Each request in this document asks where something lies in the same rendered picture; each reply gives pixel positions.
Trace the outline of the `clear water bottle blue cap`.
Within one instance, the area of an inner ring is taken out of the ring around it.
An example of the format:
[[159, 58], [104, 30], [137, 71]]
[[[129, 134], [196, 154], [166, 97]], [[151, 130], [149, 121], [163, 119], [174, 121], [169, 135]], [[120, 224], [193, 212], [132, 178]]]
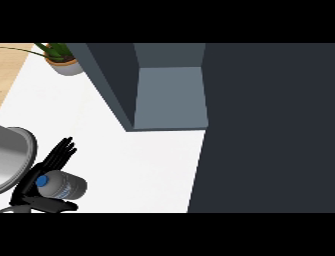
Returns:
[[78, 200], [88, 190], [87, 180], [61, 170], [44, 174], [36, 179], [36, 186], [44, 197], [64, 200]]

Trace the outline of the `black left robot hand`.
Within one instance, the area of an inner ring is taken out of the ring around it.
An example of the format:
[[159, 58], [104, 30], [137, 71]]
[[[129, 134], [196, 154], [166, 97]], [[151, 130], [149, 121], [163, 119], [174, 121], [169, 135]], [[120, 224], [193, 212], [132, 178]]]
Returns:
[[61, 170], [64, 168], [76, 151], [73, 138], [64, 138], [45, 160], [30, 169], [16, 187], [10, 201], [10, 205], [14, 208], [20, 208], [27, 213], [30, 213], [32, 210], [39, 210], [47, 213], [61, 213], [79, 209], [76, 203], [64, 201], [63, 199], [44, 197], [36, 186], [38, 178], [50, 171]]

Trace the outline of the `dark grey cabinet door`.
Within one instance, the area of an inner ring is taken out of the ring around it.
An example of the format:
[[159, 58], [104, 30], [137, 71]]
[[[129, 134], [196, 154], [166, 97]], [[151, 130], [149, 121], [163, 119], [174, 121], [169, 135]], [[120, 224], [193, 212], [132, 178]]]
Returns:
[[335, 212], [335, 44], [215, 43], [191, 212]]

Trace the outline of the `potted green plant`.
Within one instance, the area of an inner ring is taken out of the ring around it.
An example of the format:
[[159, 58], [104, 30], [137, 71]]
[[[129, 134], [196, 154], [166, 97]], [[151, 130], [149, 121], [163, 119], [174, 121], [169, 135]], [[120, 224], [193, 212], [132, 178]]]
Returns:
[[84, 68], [81, 66], [79, 60], [67, 46], [66, 43], [36, 43], [38, 48], [42, 53], [32, 50], [8, 47], [8, 50], [17, 50], [42, 56], [51, 65], [53, 69], [58, 74], [64, 76], [75, 76], [84, 73]]

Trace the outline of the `dark grey cabinet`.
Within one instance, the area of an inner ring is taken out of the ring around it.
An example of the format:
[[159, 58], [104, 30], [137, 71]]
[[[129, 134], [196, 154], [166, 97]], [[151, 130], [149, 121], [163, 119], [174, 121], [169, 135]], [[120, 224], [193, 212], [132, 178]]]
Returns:
[[72, 43], [69, 48], [126, 131], [208, 128], [203, 43]]

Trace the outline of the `large grey metal pot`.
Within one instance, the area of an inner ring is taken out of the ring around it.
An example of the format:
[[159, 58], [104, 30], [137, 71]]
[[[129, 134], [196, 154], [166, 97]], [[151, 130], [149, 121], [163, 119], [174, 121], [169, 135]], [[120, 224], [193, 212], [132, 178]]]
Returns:
[[38, 140], [22, 127], [0, 126], [0, 194], [20, 182], [35, 164]]

